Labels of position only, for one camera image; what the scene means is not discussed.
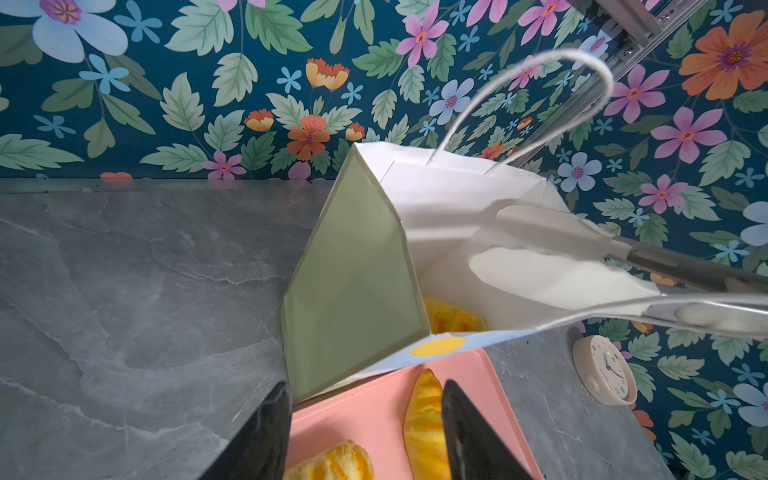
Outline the metal tongs with white tips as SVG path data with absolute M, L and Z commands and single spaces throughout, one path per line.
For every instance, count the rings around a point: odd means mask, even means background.
M 571 213 L 509 206 L 470 271 L 526 330 L 589 317 L 737 337 L 767 336 L 767 280 L 611 235 Z

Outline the landscape print paper bag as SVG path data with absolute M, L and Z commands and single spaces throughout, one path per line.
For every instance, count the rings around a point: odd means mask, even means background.
M 509 206 L 569 213 L 545 177 L 514 166 L 386 142 L 352 146 L 282 300 L 291 393 L 342 385 L 534 334 L 469 269 Z M 423 297 L 486 320 L 433 334 Z

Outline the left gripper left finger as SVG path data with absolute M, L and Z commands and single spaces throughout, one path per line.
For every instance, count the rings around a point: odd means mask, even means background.
M 200 480 L 282 479 L 290 438 L 292 400 L 278 382 L 199 477 Z

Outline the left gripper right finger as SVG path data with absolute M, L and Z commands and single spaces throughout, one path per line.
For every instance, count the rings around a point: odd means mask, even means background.
M 453 480 L 533 480 L 456 381 L 446 382 L 441 407 Z

